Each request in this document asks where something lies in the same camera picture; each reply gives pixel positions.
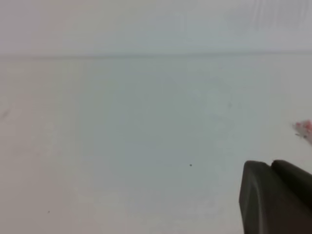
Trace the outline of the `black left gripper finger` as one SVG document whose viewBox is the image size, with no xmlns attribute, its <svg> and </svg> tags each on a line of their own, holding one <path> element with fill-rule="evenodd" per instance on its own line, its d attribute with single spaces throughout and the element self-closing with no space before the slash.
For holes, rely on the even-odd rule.
<svg viewBox="0 0 312 234">
<path fill-rule="evenodd" d="M 246 234 L 310 234 L 312 175 L 284 160 L 246 161 L 239 206 Z"/>
</svg>

